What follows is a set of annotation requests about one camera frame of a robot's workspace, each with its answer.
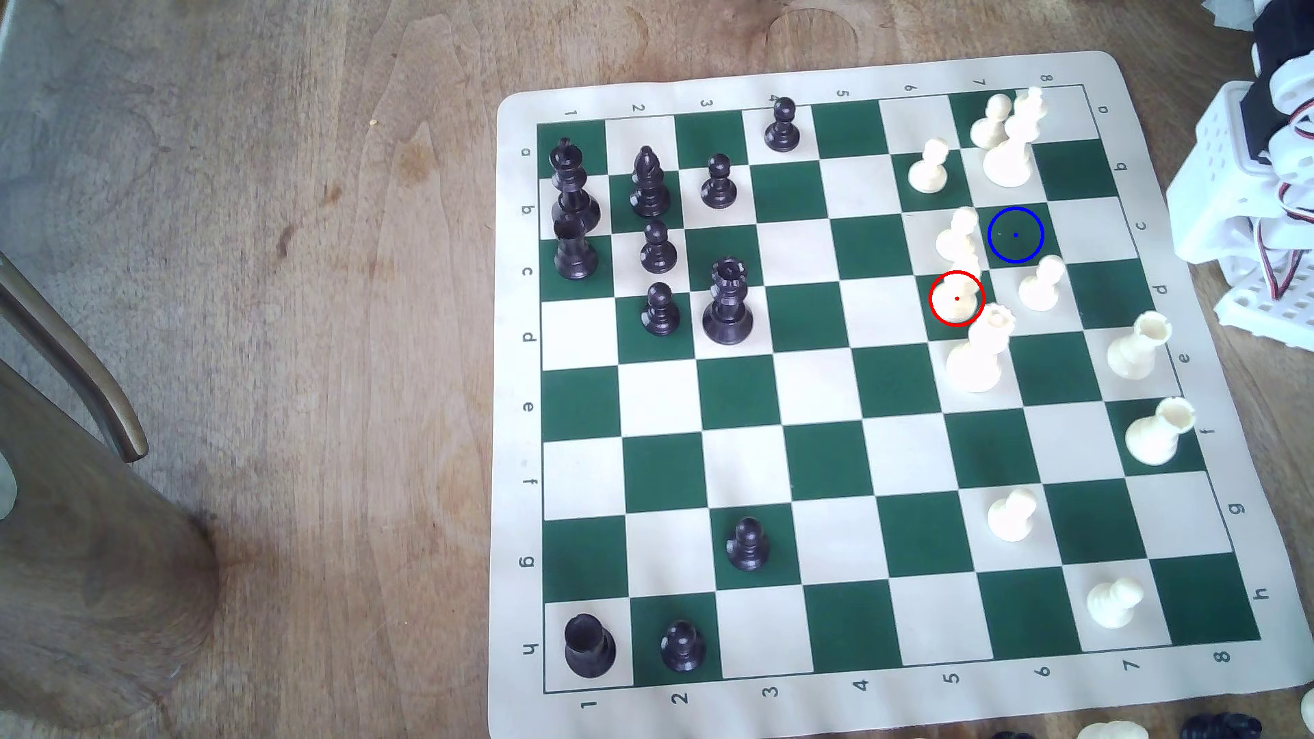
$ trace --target wooden table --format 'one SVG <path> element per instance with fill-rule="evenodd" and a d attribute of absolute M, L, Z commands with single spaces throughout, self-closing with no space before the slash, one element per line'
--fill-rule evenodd
<path fill-rule="evenodd" d="M 79 736 L 486 735 L 498 103 L 524 89 L 1104 49 L 1167 184 L 1250 36 L 1193 0 L 13 0 L 0 246 L 117 375 L 135 465 L 217 543 L 212 651 Z M 1238 330 L 1194 270 L 1314 605 L 1314 355 Z M 8 326 L 0 356 L 84 425 Z M 1305 736 L 1298 690 L 907 728 Z M 0 735 L 72 736 L 0 714 Z"/>

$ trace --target chess piece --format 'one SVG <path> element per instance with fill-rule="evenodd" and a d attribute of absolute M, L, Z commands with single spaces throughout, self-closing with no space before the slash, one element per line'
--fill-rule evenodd
<path fill-rule="evenodd" d="M 1109 345 L 1105 358 L 1113 373 L 1125 380 L 1143 380 L 1154 371 L 1155 354 L 1172 338 L 1172 323 L 1163 313 L 1146 310 L 1131 323 L 1131 333 Z"/>
<path fill-rule="evenodd" d="M 1141 464 L 1158 467 L 1177 454 L 1177 438 L 1196 426 L 1196 409 L 1183 397 L 1159 401 L 1154 416 L 1138 418 L 1123 437 L 1127 452 Z"/>

